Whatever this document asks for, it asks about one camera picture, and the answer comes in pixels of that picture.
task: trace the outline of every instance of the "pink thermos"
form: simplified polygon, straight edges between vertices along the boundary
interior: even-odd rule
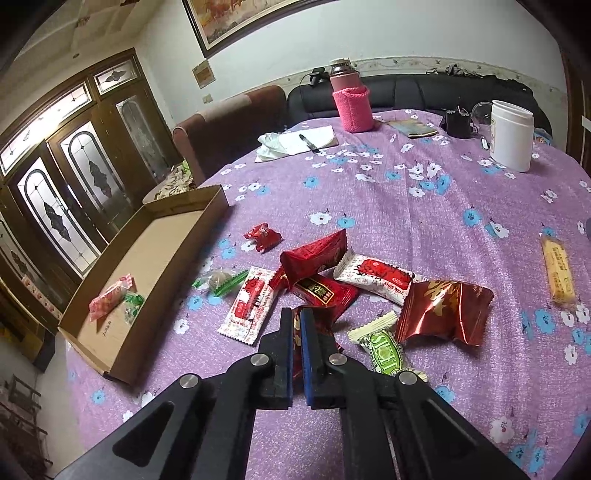
[[[351,66],[349,59],[331,62],[330,82],[343,128],[354,134],[373,129],[374,116],[369,104],[369,90],[361,82],[359,72]]]

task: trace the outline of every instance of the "glass door panel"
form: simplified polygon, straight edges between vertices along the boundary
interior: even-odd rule
[[[161,182],[165,179],[170,167],[166,163],[166,157],[158,145],[158,140],[150,130],[140,102],[139,97],[134,95],[117,103],[117,111],[144,164],[154,179]]]
[[[41,230],[72,269],[84,276],[100,251],[57,192],[41,157],[33,162],[17,185]]]
[[[60,147],[94,207],[119,231],[134,211],[92,122],[78,127]]]

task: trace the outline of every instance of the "yellow snack bar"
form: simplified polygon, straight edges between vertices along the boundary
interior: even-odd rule
[[[542,235],[540,241],[552,301],[558,305],[575,304],[577,296],[574,292],[573,275],[563,243],[548,235]]]

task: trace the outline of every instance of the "open cardboard box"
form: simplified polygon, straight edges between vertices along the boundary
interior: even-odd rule
[[[154,202],[145,200],[105,248],[76,290],[59,326],[98,373],[134,383],[180,281],[227,208],[219,185]],[[133,325],[125,321],[123,303],[104,319],[91,322],[89,303],[128,273],[145,298]]]

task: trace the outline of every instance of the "brown armchair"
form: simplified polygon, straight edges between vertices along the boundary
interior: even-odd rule
[[[285,129],[281,87],[262,87],[216,102],[173,129],[173,140],[199,185],[224,165],[259,146],[258,137]]]

